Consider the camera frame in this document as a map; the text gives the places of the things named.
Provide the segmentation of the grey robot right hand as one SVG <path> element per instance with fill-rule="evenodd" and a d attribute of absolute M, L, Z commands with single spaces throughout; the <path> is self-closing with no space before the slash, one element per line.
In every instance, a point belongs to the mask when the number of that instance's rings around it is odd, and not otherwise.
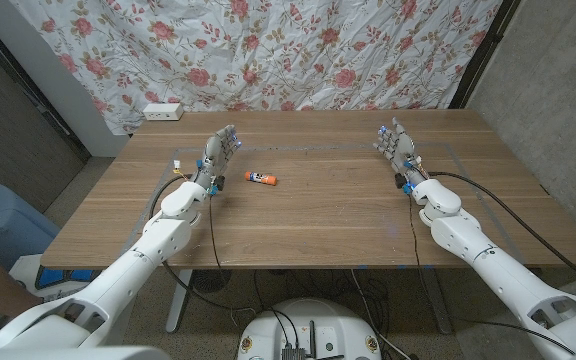
<path fill-rule="evenodd" d="M 413 139 L 396 117 L 392 118 L 391 127 L 382 125 L 379 128 L 373 147 L 389 161 L 398 188 L 412 191 L 428 179 L 429 175 L 422 169 L 421 157 L 415 150 Z"/>

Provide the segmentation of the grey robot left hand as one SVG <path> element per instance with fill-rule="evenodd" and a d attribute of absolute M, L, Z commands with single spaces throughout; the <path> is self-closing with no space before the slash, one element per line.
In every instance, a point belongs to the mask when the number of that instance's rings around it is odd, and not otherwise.
<path fill-rule="evenodd" d="M 201 164 L 192 175 L 191 181 L 206 191 L 212 189 L 214 181 L 226 172 L 228 162 L 241 146 L 236 135 L 236 128 L 229 124 L 216 131 L 206 142 Z"/>

